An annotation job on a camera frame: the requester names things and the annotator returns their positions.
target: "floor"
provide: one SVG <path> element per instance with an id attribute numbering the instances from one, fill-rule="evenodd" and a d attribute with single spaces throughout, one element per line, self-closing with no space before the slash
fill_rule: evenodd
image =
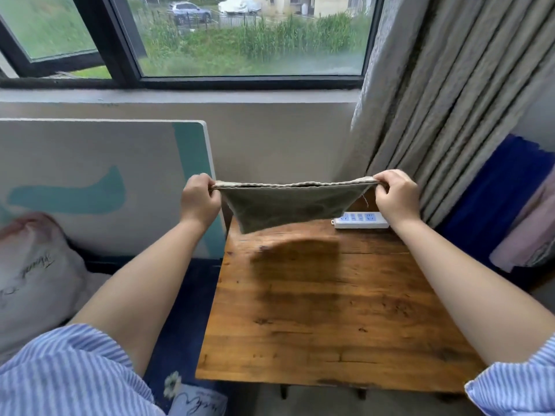
<path id="1" fill-rule="evenodd" d="M 466 398 L 445 403 L 433 394 L 410 391 L 368 391 L 366 400 L 356 391 L 335 387 L 292 386 L 282 400 L 278 385 L 245 385 L 241 399 L 229 408 L 241 416 L 478 416 L 482 413 Z"/>

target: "hand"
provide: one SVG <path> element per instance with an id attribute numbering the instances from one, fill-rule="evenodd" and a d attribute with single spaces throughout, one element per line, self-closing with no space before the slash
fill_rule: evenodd
<path id="1" fill-rule="evenodd" d="M 376 187 L 376 204 L 393 229 L 401 223 L 420 220 L 420 192 L 416 182 L 399 169 L 380 172 L 374 178 L 389 185 L 389 191 L 382 185 Z"/>
<path id="2" fill-rule="evenodd" d="M 181 222 L 200 223 L 204 232 L 212 224 L 221 209 L 218 190 L 208 190 L 214 184 L 207 174 L 193 175 L 181 194 Z"/>

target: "curtain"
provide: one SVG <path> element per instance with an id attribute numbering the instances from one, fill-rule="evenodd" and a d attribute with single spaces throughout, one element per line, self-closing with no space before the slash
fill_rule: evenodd
<path id="1" fill-rule="evenodd" d="M 438 225 L 555 69 L 555 0 L 385 0 L 338 180 L 400 168 Z"/>

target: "car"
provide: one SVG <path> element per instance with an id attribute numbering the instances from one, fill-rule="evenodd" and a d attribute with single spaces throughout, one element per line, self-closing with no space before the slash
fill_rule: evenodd
<path id="1" fill-rule="evenodd" d="M 198 7 L 188 1 L 171 3 L 168 14 L 173 17 L 174 23 L 177 26 L 188 25 L 191 20 L 198 19 L 203 23 L 208 23 L 212 20 L 212 13 L 210 10 Z"/>
<path id="2" fill-rule="evenodd" d="M 262 9 L 262 4 L 255 0 L 225 0 L 218 3 L 218 10 L 223 14 L 256 14 Z"/>

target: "wooden table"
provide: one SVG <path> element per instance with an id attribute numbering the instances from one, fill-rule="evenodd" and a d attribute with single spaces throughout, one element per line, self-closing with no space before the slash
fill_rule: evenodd
<path id="1" fill-rule="evenodd" d="M 483 368 L 391 230 L 233 220 L 198 378 L 462 392 Z"/>

